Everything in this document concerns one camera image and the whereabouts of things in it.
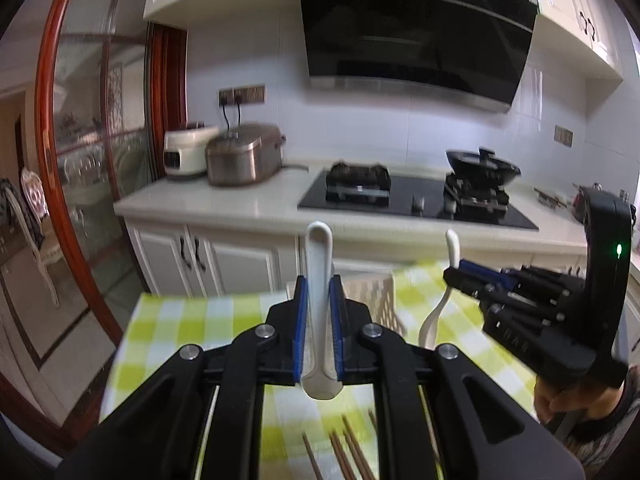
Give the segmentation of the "person's right hand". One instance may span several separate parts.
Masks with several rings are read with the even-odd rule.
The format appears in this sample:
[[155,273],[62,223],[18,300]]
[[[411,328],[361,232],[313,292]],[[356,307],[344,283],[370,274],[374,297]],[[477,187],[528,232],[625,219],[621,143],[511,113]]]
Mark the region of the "person's right hand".
[[623,396],[624,388],[625,384],[614,389],[600,382],[585,380],[573,387],[560,390],[537,377],[534,408],[542,424],[548,424],[556,415],[571,412],[582,412],[583,420],[598,420],[615,410]]

